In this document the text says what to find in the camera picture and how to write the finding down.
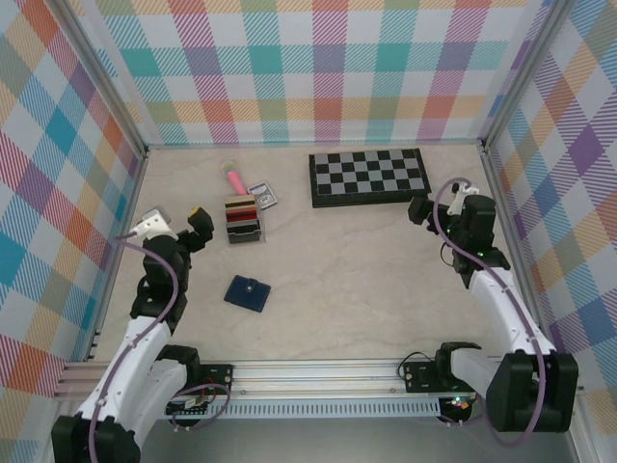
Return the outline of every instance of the blue wallet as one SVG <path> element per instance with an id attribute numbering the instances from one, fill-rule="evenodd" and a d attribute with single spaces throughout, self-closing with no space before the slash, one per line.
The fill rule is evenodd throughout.
<path id="1" fill-rule="evenodd" d="M 250 311 L 261 313 L 266 299 L 270 294 L 270 287 L 252 278 L 244 278 L 236 275 L 229 285 L 224 300 L 236 306 L 244 307 Z"/>

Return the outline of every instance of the stacked wallet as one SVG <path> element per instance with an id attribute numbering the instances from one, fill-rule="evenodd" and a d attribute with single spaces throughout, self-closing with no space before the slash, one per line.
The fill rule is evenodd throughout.
<path id="1" fill-rule="evenodd" d="M 254 195 L 232 196 L 225 200 L 229 244 L 250 243 L 261 239 L 261 223 Z"/>

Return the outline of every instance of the black and white chessboard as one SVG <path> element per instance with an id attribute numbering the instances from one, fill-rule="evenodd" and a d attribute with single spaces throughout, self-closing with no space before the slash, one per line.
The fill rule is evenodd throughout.
<path id="1" fill-rule="evenodd" d="M 431 192 L 418 149 L 311 154 L 309 169 L 313 207 L 403 203 Z"/>

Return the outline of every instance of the checkered board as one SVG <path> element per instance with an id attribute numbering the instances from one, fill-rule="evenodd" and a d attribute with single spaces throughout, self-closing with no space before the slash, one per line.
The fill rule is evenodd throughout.
<path id="1" fill-rule="evenodd" d="M 313 207 L 404 203 L 431 186 L 420 150 L 381 150 L 309 157 Z"/>

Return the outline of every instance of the marble table surface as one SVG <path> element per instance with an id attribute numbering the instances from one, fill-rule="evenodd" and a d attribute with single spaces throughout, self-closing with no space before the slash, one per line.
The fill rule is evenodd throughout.
<path id="1" fill-rule="evenodd" d="M 216 227 L 214 239 L 193 255 L 189 303 L 173 342 L 215 361 L 402 358 L 414 350 L 433 355 L 447 340 L 476 341 L 496 353 L 484 310 L 441 262 L 441 240 L 409 222 L 407 204 L 311 207 L 308 154 L 375 149 L 153 151 L 132 223 L 160 204 L 180 231 L 201 205 Z M 434 193 L 462 176 L 490 195 L 474 146 L 420 151 Z M 247 184 L 267 180 L 279 199 L 263 214 L 266 243 L 228 246 L 224 200 L 233 191 L 220 171 L 226 159 L 238 163 Z M 496 229 L 496 245 L 505 251 Z M 98 360 L 110 360 L 120 345 L 143 274 L 142 256 L 125 251 Z M 236 274 L 272 287 L 263 313 L 223 301 Z"/>

